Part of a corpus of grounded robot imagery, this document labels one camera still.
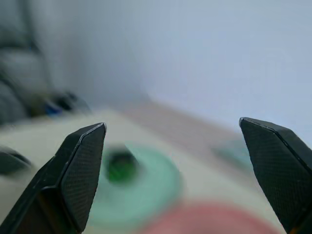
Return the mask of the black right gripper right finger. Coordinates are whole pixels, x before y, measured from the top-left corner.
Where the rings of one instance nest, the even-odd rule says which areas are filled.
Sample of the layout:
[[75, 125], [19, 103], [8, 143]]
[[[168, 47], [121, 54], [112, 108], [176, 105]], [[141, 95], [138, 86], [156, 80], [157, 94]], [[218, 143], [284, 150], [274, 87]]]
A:
[[290, 129], [239, 120], [254, 175], [288, 234], [312, 232], [312, 151]]

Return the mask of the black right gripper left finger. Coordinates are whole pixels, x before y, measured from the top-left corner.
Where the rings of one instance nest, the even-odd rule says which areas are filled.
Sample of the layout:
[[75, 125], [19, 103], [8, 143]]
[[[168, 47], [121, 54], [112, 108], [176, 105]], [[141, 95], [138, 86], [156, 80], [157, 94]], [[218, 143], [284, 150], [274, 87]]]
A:
[[2, 234], [80, 234], [98, 187], [105, 123], [69, 134], [0, 225]]

